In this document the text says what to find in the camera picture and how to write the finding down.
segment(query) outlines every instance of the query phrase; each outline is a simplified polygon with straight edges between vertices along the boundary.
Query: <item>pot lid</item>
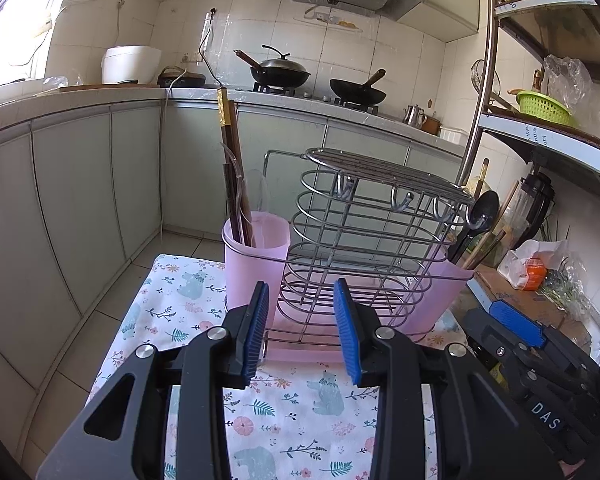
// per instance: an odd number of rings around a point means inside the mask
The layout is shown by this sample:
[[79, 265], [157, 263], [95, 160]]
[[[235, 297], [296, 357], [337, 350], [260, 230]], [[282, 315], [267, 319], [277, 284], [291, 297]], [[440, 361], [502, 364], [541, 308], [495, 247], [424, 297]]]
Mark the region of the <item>pot lid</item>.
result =
[[272, 46], [269, 46], [269, 45], [263, 45], [262, 47], [268, 48], [269, 50], [273, 50], [273, 51], [277, 52], [278, 54], [280, 54], [280, 57], [278, 59], [267, 59], [266, 61], [263, 61], [260, 63], [261, 66], [286, 68], [288, 70], [296, 70], [298, 72], [306, 72], [306, 70], [304, 69], [304, 66], [302, 66], [300, 63], [296, 63], [295, 61], [291, 61], [290, 59], [286, 58], [286, 56], [291, 55], [290, 53], [282, 54], [282, 52], [280, 52], [278, 49], [273, 48]]
[[286, 68], [288, 70], [296, 70], [296, 72], [306, 72], [304, 66], [290, 59], [267, 59], [260, 63], [263, 67]]

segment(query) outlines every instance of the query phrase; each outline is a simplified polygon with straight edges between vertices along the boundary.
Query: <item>stove burner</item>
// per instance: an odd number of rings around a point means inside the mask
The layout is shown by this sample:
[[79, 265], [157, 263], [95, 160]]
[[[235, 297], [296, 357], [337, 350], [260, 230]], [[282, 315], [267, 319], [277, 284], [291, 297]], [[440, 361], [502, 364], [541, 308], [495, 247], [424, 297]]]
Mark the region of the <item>stove burner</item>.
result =
[[293, 97], [294, 95], [296, 95], [295, 88], [276, 88], [271, 86], [264, 86], [260, 83], [253, 84], [253, 91], [263, 94], [286, 95], [288, 97]]
[[351, 110], [358, 110], [359, 112], [366, 112], [367, 114], [371, 114], [371, 115], [378, 115], [378, 106], [366, 106], [366, 105], [359, 105], [357, 103], [349, 103], [348, 101], [343, 101], [339, 97], [336, 97], [333, 100], [333, 104], [335, 104], [337, 106], [342, 106], [345, 108], [350, 108]]

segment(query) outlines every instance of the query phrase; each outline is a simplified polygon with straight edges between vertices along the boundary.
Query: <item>metal dish rack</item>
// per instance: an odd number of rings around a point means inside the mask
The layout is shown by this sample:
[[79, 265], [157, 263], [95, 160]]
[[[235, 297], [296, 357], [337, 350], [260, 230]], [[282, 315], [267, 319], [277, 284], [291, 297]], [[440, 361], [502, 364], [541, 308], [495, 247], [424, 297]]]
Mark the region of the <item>metal dish rack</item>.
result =
[[445, 260], [449, 231], [465, 225], [472, 197], [438, 176], [329, 148], [270, 150], [264, 176], [272, 154], [316, 167], [300, 176], [304, 191], [291, 219], [298, 241], [285, 260], [266, 348], [337, 350], [333, 282], [340, 277], [355, 301], [400, 330], [432, 279], [445, 279], [429, 268]]

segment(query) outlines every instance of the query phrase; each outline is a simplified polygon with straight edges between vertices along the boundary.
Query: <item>orange package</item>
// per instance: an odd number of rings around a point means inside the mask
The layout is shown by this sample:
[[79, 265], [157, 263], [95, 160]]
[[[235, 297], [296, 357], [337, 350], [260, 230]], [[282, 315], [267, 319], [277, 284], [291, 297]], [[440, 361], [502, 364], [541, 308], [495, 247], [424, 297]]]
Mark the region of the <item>orange package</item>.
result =
[[522, 290], [538, 290], [546, 277], [546, 267], [540, 258], [529, 258], [525, 262], [526, 283]]

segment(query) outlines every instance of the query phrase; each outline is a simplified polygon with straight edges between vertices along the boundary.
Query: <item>spoon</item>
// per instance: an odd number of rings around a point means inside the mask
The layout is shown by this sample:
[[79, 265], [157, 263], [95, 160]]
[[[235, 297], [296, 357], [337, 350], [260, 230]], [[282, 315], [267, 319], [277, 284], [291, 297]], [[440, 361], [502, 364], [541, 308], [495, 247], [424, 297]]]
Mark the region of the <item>spoon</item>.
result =
[[464, 251], [477, 235], [489, 231], [498, 215], [500, 199], [495, 191], [483, 193], [474, 206], [467, 212], [466, 225], [460, 231], [455, 243], [449, 247], [446, 259], [452, 264], [458, 263]]

